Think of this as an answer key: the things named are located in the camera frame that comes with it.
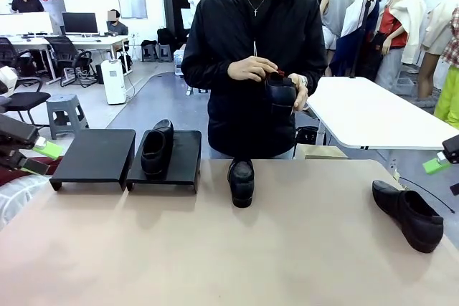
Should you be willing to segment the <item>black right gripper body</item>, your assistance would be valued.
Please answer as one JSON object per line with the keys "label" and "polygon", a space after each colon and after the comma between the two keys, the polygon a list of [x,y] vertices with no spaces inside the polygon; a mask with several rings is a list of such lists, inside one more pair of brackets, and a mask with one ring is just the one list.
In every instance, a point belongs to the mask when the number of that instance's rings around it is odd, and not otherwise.
{"label": "black right gripper body", "polygon": [[459,163],[459,135],[442,142],[443,154],[450,163]]}

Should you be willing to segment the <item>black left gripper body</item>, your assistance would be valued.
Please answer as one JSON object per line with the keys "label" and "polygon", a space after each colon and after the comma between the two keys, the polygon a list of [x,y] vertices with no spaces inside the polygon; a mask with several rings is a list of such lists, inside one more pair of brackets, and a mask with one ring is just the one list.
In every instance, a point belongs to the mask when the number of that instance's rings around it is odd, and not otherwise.
{"label": "black left gripper body", "polygon": [[0,166],[8,170],[23,168],[27,157],[20,150],[33,149],[38,139],[35,126],[0,114]]}

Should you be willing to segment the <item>black leather loafer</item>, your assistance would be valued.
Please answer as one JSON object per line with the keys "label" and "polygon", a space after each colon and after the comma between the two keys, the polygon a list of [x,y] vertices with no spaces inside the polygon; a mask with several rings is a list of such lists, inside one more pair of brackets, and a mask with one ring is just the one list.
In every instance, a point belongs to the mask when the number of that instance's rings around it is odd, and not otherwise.
{"label": "black leather loafer", "polygon": [[380,180],[372,182],[376,205],[393,218],[408,244],[422,253],[432,253],[444,233],[444,219],[416,191],[398,190]]}
{"label": "black leather loafer", "polygon": [[271,113],[277,117],[290,117],[297,90],[295,83],[285,76],[284,71],[270,73],[265,79],[265,90]]}

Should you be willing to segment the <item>black pointed leather shoe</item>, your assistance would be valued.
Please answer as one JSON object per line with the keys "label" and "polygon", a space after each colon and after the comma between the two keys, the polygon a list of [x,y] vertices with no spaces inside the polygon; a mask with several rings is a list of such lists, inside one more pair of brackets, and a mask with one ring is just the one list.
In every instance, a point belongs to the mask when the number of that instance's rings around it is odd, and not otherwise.
{"label": "black pointed leather shoe", "polygon": [[228,169],[227,180],[233,205],[241,209],[249,207],[255,190],[255,170],[252,161],[234,158]]}
{"label": "black pointed leather shoe", "polygon": [[174,147],[174,125],[169,119],[157,122],[148,131],[141,148],[141,167],[152,178],[163,175],[169,167]]}

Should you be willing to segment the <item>person's right forearm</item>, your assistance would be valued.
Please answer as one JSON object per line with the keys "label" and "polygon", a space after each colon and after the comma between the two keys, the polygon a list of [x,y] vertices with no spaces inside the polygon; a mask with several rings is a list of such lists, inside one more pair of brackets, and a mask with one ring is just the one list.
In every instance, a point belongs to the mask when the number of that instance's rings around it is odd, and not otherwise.
{"label": "person's right forearm", "polygon": [[185,54],[181,71],[188,86],[205,90],[217,90],[228,86],[229,61],[215,61],[203,54]]}

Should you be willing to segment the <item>person's left forearm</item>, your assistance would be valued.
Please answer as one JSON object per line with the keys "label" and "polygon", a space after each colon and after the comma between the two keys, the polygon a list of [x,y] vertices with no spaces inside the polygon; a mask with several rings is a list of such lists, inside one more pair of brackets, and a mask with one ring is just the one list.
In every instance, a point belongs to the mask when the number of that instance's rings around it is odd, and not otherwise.
{"label": "person's left forearm", "polygon": [[327,68],[325,54],[315,55],[306,61],[305,76],[308,80],[308,95],[311,96],[318,87],[318,82]]}

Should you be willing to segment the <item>black shoe stand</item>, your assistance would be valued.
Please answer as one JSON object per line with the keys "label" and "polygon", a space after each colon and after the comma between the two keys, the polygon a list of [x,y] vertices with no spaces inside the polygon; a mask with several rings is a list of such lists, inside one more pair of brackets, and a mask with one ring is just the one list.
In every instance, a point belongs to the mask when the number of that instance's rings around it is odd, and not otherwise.
{"label": "black shoe stand", "polygon": [[49,180],[52,188],[59,191],[63,183],[118,183],[125,190],[135,141],[132,129],[81,130]]}
{"label": "black shoe stand", "polygon": [[144,132],[132,166],[126,179],[128,191],[135,185],[191,186],[197,192],[197,181],[201,163],[202,133],[198,130],[174,132],[174,147],[167,171],[159,177],[150,178],[141,167],[141,151],[148,130]]}

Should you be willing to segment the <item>person's left hand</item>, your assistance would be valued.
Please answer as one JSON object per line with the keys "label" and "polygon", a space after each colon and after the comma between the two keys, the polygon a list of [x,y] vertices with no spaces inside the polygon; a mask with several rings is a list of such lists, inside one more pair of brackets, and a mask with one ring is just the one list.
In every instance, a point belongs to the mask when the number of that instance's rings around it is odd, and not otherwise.
{"label": "person's left hand", "polygon": [[301,111],[308,99],[308,86],[302,84],[301,75],[292,73],[288,75],[288,79],[295,85],[296,89],[296,99],[293,104],[294,111]]}

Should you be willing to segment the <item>person's right hand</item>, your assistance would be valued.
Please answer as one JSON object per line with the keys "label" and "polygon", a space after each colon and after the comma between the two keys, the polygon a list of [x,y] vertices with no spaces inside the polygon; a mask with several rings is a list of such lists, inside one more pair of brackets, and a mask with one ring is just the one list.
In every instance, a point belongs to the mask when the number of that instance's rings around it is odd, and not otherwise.
{"label": "person's right hand", "polygon": [[246,59],[232,62],[228,69],[227,74],[233,80],[253,80],[262,82],[266,75],[276,72],[278,66],[268,59],[256,56],[250,56]]}

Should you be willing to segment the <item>dark red cloth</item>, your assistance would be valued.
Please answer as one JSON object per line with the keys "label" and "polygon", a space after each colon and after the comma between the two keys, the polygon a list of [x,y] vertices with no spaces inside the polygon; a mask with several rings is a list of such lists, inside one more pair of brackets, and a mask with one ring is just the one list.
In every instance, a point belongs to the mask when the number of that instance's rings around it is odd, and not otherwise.
{"label": "dark red cloth", "polygon": [[[51,158],[48,158],[48,157],[32,157],[32,160],[47,164],[49,168],[47,170],[46,176],[52,176],[55,173],[58,165],[60,164],[60,161],[62,160],[62,156],[60,156],[56,160],[52,160]],[[10,171],[0,166],[0,186],[3,186],[18,178],[30,176],[30,175],[31,173],[29,172],[19,171],[19,170]]]}

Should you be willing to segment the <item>white plastic wrapped bundle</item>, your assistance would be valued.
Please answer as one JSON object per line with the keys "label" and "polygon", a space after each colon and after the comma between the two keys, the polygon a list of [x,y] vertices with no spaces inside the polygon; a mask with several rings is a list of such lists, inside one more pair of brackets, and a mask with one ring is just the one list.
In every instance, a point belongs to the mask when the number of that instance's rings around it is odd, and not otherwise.
{"label": "white plastic wrapped bundle", "polygon": [[49,176],[28,175],[0,186],[0,231],[34,198]]}

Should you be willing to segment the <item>black office chair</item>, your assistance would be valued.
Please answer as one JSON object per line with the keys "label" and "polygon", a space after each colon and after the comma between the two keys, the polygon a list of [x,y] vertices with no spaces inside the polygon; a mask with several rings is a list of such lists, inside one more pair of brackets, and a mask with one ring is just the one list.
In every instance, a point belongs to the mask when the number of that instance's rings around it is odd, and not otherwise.
{"label": "black office chair", "polygon": [[33,77],[36,73],[32,53],[16,50],[6,37],[0,37],[0,64],[14,69],[20,77]]}
{"label": "black office chair", "polygon": [[86,88],[97,82],[91,51],[78,50],[66,36],[46,37],[46,40],[52,48],[61,87],[76,83]]}
{"label": "black office chair", "polygon": [[[5,112],[16,112],[19,115],[20,120],[24,123],[25,119],[22,116],[22,112],[26,112],[30,119],[30,123],[38,130],[48,128],[49,124],[35,123],[31,114],[32,109],[43,103],[46,103],[46,101],[51,97],[49,93],[41,91],[43,84],[43,80],[39,77],[20,77],[16,81],[14,92],[8,96],[9,102],[4,107]],[[16,89],[20,85],[27,87],[36,85],[37,89],[35,91],[17,92]]]}

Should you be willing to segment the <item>mannequin in neon trousers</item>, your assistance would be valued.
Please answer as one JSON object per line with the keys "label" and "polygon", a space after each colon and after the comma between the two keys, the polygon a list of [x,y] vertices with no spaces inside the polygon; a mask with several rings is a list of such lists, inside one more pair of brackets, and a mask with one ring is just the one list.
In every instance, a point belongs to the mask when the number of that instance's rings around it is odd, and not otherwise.
{"label": "mannequin in neon trousers", "polygon": [[450,30],[452,38],[440,56],[450,66],[434,116],[459,130],[459,7],[453,11]]}

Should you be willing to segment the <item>grey plastic stool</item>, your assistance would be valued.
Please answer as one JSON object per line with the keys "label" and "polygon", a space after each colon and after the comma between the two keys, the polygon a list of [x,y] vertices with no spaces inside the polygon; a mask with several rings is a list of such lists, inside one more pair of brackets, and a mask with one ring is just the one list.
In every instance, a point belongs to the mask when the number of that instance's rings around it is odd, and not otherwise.
{"label": "grey plastic stool", "polygon": [[77,135],[89,128],[77,95],[53,95],[46,101],[51,139],[65,133]]}

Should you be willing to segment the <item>clear plastic bin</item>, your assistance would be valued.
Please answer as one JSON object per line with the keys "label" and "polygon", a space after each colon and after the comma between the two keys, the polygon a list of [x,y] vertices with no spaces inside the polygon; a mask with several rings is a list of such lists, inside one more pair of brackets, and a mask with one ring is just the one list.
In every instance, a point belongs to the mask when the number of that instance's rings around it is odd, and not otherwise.
{"label": "clear plastic bin", "polygon": [[392,92],[399,96],[410,96],[415,91],[415,83],[409,77],[400,77]]}

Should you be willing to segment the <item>white table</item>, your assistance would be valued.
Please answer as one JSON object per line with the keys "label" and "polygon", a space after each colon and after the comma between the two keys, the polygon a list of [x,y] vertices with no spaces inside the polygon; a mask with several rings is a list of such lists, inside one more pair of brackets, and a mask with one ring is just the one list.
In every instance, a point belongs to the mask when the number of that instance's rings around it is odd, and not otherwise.
{"label": "white table", "polygon": [[322,77],[308,106],[340,145],[440,150],[459,130],[363,77]]}

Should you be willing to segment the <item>white air purifier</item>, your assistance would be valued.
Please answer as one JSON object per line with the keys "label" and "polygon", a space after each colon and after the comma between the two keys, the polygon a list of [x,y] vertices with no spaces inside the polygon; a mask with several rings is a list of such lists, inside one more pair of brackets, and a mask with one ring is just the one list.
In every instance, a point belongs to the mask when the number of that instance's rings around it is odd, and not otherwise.
{"label": "white air purifier", "polygon": [[105,96],[109,105],[121,105],[127,100],[123,68],[120,60],[105,60],[100,64]]}

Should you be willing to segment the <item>light wooden box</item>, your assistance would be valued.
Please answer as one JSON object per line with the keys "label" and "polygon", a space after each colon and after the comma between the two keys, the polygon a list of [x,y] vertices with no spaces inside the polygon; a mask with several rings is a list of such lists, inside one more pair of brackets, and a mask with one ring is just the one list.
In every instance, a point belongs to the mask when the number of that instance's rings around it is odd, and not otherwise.
{"label": "light wooden box", "polygon": [[295,147],[294,159],[332,159],[344,160],[348,156],[338,147],[332,145],[306,145],[297,144]]}

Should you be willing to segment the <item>white desk partition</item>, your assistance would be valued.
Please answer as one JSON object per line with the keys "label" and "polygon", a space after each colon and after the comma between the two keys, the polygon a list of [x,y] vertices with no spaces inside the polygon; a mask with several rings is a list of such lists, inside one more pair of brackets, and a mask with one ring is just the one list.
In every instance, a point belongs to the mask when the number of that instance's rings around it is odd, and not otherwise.
{"label": "white desk partition", "polygon": [[53,33],[52,20],[47,12],[0,14],[0,35]]}

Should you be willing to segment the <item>white office desk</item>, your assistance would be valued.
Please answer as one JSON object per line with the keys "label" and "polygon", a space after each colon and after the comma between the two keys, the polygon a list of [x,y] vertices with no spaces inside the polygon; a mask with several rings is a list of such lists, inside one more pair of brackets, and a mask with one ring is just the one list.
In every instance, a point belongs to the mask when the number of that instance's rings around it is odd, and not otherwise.
{"label": "white office desk", "polygon": [[[57,82],[60,80],[60,77],[56,75],[55,68],[53,67],[50,45],[46,40],[47,36],[39,35],[34,37],[22,37],[21,35],[15,36],[5,36],[18,51],[24,50],[39,50],[45,51],[48,65],[50,71],[48,75],[50,76],[50,81],[47,82],[48,85]],[[90,50],[90,51],[108,51],[115,56],[115,46],[121,46],[122,52],[126,53],[125,44],[129,40],[129,37],[126,35],[120,36],[107,36],[107,37],[78,37],[78,36],[66,36],[68,37],[75,47],[80,50]]]}

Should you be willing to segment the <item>mannequin in beige jacket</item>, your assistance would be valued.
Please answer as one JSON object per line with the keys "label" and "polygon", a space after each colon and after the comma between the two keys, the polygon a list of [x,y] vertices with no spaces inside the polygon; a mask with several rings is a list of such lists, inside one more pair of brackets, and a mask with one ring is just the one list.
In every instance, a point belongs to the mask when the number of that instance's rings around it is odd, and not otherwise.
{"label": "mannequin in beige jacket", "polygon": [[417,78],[417,98],[424,101],[431,96],[434,81],[433,75],[440,55],[452,38],[450,23],[453,11],[459,6],[459,0],[442,0],[428,14],[422,48],[425,51]]}

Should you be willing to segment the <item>black computer monitor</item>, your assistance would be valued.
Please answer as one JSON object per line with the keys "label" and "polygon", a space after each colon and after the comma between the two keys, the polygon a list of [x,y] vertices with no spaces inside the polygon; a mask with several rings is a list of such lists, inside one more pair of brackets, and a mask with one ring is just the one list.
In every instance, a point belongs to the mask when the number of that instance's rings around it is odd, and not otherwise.
{"label": "black computer monitor", "polygon": [[95,13],[63,12],[65,34],[97,34],[98,26]]}

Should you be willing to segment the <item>mannequin in red top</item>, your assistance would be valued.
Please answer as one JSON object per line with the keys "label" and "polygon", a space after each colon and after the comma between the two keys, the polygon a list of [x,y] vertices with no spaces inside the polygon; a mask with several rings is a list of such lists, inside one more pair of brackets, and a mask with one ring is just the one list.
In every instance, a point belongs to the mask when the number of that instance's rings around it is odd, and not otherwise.
{"label": "mannequin in red top", "polygon": [[375,82],[390,90],[399,77],[402,68],[402,53],[407,43],[407,33],[399,20],[389,12],[392,0],[381,0],[377,24],[377,38],[382,61]]}

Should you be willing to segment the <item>small grey stool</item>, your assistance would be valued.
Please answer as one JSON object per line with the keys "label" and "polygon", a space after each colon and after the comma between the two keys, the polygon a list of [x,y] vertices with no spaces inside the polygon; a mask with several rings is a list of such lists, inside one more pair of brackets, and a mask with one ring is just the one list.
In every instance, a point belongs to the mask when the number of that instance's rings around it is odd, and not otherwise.
{"label": "small grey stool", "polygon": [[158,55],[155,44],[147,44],[141,47],[141,61],[142,62],[157,62]]}
{"label": "small grey stool", "polygon": [[169,44],[158,44],[158,60],[159,62],[173,62],[173,54]]}

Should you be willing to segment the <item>mannequin in cream jacket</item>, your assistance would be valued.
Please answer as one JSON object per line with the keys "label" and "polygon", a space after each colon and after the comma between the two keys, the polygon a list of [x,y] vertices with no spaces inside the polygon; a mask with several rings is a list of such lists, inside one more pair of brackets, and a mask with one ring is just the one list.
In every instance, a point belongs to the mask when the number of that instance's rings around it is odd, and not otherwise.
{"label": "mannequin in cream jacket", "polygon": [[426,13],[424,0],[392,0],[389,12],[400,22],[407,33],[407,43],[401,62],[412,64],[420,45],[421,25]]}

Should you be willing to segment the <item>seated person at desk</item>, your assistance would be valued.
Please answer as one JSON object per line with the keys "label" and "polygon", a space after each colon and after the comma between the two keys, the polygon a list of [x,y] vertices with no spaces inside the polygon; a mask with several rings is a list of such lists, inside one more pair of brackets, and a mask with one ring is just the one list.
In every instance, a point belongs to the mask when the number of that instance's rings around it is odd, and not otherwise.
{"label": "seated person at desk", "polygon": [[108,20],[106,22],[108,32],[118,35],[128,35],[128,27],[120,22],[120,12],[115,9],[108,11]]}

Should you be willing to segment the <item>grey notice board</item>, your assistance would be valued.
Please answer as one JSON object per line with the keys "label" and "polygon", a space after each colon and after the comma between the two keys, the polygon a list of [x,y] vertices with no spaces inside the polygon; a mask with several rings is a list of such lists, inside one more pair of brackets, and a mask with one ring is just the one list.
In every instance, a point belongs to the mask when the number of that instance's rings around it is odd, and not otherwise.
{"label": "grey notice board", "polygon": [[62,13],[66,12],[64,0],[39,0],[42,4],[44,11],[49,14],[53,33],[62,35],[62,29],[64,28],[64,22]]}

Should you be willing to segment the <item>black backpack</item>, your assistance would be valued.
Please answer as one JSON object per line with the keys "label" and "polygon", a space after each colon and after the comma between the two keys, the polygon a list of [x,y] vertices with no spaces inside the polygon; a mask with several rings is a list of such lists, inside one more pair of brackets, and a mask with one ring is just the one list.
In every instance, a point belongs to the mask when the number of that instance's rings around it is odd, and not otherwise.
{"label": "black backpack", "polygon": [[169,46],[171,53],[176,50],[177,38],[174,33],[168,28],[160,28],[157,30],[158,43],[160,45]]}

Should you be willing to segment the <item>mannequin in white navy jacket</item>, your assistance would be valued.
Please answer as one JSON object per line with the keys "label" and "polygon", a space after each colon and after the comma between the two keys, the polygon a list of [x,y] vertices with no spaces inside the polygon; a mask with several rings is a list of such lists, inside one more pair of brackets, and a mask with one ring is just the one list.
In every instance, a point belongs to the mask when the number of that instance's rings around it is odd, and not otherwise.
{"label": "mannequin in white navy jacket", "polygon": [[346,9],[341,35],[329,65],[332,76],[347,76],[355,70],[363,41],[374,31],[378,13],[378,0],[356,0]]}

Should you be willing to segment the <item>mannequin in grey tank top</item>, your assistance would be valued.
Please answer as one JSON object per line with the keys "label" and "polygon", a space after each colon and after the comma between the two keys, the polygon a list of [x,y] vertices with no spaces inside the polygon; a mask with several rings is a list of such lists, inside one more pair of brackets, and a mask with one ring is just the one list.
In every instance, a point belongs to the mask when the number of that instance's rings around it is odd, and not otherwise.
{"label": "mannequin in grey tank top", "polygon": [[329,64],[336,51],[337,40],[341,36],[346,10],[354,2],[355,0],[321,0],[322,31],[327,56],[327,68],[324,72],[326,77],[331,76]]}

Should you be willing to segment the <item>person in black jacket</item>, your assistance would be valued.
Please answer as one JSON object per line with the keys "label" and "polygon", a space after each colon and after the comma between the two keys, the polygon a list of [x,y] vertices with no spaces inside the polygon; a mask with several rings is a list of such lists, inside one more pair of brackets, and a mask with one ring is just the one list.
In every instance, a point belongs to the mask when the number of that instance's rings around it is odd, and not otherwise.
{"label": "person in black jacket", "polygon": [[[185,54],[237,62],[262,57],[285,76],[305,76],[308,58],[325,54],[318,0],[201,0]],[[231,158],[266,159],[295,144],[295,116],[271,113],[265,81],[208,90],[209,146]]]}

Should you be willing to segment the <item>white mannequin bust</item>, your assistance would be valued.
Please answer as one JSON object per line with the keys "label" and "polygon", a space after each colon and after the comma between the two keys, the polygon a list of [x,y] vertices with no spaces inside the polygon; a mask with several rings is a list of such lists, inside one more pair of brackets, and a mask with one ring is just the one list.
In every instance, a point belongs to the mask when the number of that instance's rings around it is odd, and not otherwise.
{"label": "white mannequin bust", "polygon": [[181,8],[181,18],[183,23],[183,28],[185,30],[191,29],[192,23],[194,21],[194,15],[197,10],[197,5],[200,0],[187,0],[189,3],[189,8]]}

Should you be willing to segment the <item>black metal frame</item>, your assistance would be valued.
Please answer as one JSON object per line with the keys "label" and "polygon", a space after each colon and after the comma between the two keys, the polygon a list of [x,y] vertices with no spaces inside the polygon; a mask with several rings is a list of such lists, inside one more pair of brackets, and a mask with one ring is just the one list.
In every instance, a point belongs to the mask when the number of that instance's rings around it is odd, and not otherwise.
{"label": "black metal frame", "polygon": [[318,127],[301,126],[296,129],[295,143],[302,145],[315,145],[317,139]]}

